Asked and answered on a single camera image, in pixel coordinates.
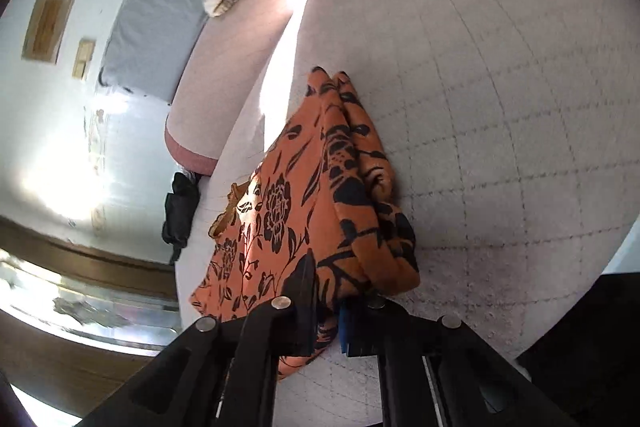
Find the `black clothing pile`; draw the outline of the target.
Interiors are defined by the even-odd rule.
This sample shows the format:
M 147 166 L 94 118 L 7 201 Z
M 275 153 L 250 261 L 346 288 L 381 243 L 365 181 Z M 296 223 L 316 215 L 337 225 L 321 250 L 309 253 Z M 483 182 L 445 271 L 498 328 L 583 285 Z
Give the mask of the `black clothing pile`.
M 198 184 L 201 177 L 191 171 L 176 172 L 171 182 L 171 191 L 166 194 L 162 239 L 172 249 L 168 261 L 170 265 L 178 261 L 181 251 L 188 245 L 194 213 L 200 203 Z

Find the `brown wooden glass door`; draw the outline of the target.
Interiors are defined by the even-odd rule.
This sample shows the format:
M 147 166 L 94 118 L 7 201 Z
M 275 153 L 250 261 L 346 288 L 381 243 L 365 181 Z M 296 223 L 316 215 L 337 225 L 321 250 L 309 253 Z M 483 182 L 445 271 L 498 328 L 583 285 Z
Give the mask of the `brown wooden glass door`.
M 181 333 L 174 269 L 1 221 L 1 370 L 85 416 Z

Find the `grey blue pillow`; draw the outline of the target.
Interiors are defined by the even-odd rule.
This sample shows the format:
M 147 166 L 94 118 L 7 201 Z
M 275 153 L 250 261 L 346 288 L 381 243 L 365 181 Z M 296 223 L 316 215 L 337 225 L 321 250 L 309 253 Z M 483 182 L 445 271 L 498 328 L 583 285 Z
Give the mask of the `grey blue pillow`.
M 206 20 L 202 0 L 124 0 L 99 82 L 170 103 Z

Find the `wooden framed wall picture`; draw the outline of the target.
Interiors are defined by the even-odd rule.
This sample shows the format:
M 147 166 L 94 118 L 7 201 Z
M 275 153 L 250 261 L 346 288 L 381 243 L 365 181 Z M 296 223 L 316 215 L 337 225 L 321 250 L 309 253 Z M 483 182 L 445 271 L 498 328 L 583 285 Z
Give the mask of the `wooden framed wall picture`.
M 75 0 L 36 0 L 23 43 L 24 60 L 55 64 Z

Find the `pink quilted bolster headboard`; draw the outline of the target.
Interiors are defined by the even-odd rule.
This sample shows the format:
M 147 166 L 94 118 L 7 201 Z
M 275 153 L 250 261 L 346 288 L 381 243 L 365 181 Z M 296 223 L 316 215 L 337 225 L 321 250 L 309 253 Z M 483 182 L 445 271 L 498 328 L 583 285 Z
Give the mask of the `pink quilted bolster headboard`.
M 209 20 L 179 81 L 165 144 L 182 168 L 209 176 L 255 81 L 302 0 L 239 0 Z

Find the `beige wall switch plate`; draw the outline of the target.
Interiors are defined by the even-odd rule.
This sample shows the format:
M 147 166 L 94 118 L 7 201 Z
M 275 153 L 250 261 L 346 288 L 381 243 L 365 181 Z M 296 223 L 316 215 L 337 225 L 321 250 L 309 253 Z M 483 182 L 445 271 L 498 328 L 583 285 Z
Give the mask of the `beige wall switch plate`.
M 84 79 L 86 77 L 95 48 L 96 42 L 93 39 L 82 38 L 79 41 L 72 70 L 73 78 Z

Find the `orange black floral garment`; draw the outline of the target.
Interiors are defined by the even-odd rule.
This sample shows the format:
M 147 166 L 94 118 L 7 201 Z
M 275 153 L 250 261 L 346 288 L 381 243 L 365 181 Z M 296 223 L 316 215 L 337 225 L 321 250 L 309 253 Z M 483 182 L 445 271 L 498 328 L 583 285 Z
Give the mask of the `orange black floral garment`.
M 280 358 L 293 375 L 329 347 L 338 306 L 418 286 L 416 234 L 395 204 L 395 173 L 344 72 L 309 74 L 302 104 L 209 229 L 215 249 L 191 306 L 227 322 L 279 297 L 310 262 L 318 285 L 312 355 Z

